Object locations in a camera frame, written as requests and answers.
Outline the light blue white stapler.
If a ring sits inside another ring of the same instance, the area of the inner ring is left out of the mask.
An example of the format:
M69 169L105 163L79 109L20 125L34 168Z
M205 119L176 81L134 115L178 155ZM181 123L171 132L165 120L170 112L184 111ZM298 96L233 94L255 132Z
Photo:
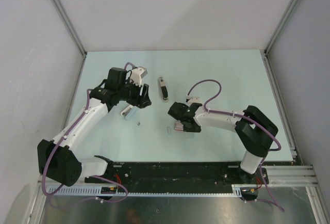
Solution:
M129 120L135 115L137 110L137 107L129 105L123 111L121 111L121 116L123 116L125 120Z

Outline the beige black stapler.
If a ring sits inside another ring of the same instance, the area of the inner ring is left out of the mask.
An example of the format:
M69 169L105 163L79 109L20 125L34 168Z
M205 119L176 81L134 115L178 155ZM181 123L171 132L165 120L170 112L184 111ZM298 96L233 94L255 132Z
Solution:
M163 102L167 103L169 101L169 93L165 80L162 76L158 78L158 87L159 87L160 98L162 99Z

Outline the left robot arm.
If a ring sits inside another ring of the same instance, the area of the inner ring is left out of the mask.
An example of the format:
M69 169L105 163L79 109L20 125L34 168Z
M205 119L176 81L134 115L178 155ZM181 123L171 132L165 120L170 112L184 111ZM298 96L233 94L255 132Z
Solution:
M42 179L52 179L61 185L72 186L80 178L96 176L107 183L113 179L110 160L95 155L78 159L75 152L93 127L121 101L139 109L151 105L149 86L142 79L144 67L131 70L113 67L98 86L87 90L82 110L58 135L50 141L41 140L37 146L39 171Z

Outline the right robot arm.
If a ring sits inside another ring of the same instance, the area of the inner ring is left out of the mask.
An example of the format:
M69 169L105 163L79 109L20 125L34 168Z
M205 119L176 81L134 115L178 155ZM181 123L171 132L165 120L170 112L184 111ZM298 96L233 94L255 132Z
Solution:
M184 132L199 133L203 127L216 127L236 133L245 148L238 168L238 178L243 183L251 183L256 178L257 169L270 151L282 148L275 138L277 126L252 105L237 113L208 109L192 101L174 102L168 115L182 124Z

